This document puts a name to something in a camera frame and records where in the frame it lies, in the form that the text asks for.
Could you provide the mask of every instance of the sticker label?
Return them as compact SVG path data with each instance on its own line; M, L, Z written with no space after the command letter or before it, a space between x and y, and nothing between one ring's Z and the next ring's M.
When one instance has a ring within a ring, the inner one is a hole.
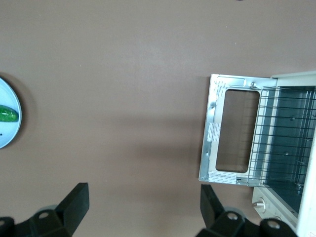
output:
M209 181L222 184L236 184L237 175L230 172L210 171L208 173Z
M220 131L221 131L220 123L210 122L209 127L208 127L207 141L218 142Z

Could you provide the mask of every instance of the brown floor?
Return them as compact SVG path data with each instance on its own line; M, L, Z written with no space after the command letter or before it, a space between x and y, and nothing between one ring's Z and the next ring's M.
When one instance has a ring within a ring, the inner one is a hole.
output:
M3 0L0 76L23 107L0 150L0 215L88 182L76 237L192 237L211 73L315 70L310 0ZM251 189L214 185L254 222Z

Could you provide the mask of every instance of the white plate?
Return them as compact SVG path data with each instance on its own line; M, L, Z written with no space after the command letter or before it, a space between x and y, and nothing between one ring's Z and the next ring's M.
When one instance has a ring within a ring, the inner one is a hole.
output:
M0 78L0 105L8 106L19 114L17 122L0 122L0 149L6 146L18 133L21 120L21 105L13 89Z

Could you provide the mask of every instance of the wire rack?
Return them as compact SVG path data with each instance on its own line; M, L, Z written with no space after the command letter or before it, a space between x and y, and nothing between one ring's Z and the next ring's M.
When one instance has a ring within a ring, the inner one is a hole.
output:
M263 88L249 182L301 194L315 126L315 87Z

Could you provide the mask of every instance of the green cucumber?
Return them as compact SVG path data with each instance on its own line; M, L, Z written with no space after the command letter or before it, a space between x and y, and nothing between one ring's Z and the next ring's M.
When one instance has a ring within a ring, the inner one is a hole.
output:
M17 122L19 114L12 108L0 105L0 122Z

